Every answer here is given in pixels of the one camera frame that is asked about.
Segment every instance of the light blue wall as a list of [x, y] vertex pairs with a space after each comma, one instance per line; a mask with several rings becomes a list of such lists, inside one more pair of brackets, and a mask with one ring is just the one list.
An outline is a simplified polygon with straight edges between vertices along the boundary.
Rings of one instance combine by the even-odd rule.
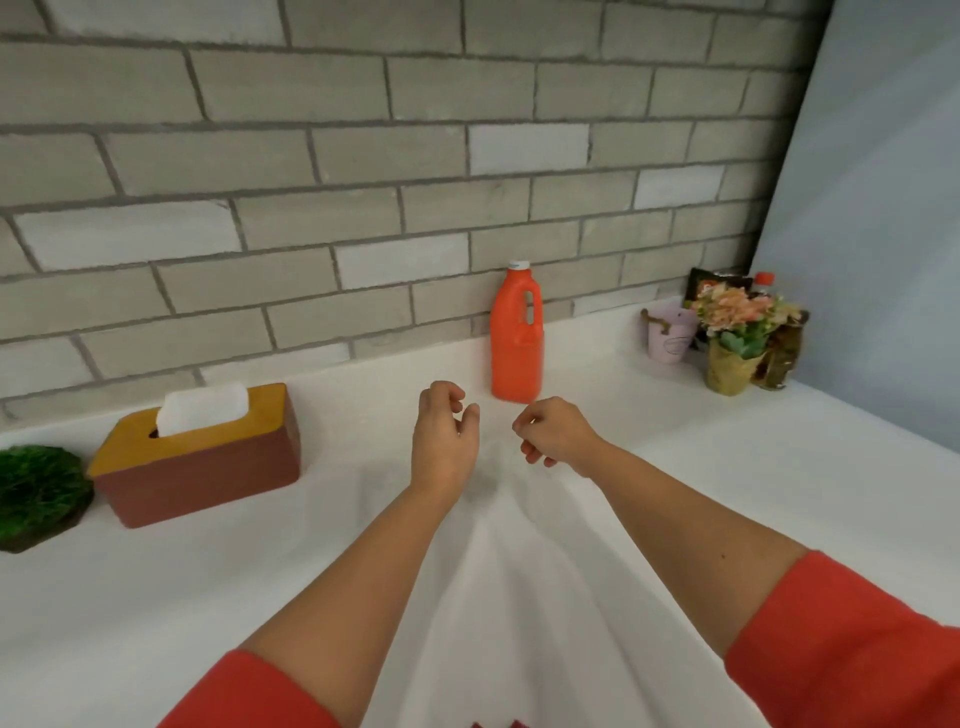
[[838, 0], [753, 268], [800, 380], [960, 451], [958, 0]]

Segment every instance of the plastic jug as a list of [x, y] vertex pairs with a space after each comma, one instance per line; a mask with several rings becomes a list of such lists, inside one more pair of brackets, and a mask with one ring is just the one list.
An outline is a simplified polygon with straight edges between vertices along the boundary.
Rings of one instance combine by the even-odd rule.
[[[533, 299], [533, 323], [527, 322], [527, 294]], [[493, 396], [534, 401], [543, 384], [543, 300], [530, 263], [512, 260], [490, 315]]]

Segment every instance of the tissue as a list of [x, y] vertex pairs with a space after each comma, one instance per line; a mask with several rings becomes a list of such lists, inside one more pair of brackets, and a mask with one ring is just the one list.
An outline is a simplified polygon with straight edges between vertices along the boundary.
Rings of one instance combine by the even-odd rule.
[[156, 434], [168, 437], [201, 427], [239, 420], [250, 411], [250, 394], [243, 384], [201, 387], [171, 392], [156, 413]]

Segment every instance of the pink cup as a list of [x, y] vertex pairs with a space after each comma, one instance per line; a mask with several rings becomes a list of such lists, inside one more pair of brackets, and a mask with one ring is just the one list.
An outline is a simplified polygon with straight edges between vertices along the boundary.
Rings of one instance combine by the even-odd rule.
[[649, 325], [647, 355], [663, 364], [676, 364], [684, 358], [697, 333], [697, 314], [680, 305], [660, 308], [653, 315], [646, 308], [641, 312]]

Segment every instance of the brown box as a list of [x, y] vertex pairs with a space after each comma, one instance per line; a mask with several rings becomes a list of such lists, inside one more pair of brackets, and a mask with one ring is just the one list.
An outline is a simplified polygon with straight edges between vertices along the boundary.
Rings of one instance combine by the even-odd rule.
[[285, 384], [253, 387], [239, 420], [156, 436], [159, 408], [120, 420], [87, 469], [127, 528], [166, 521], [290, 485], [300, 431]]

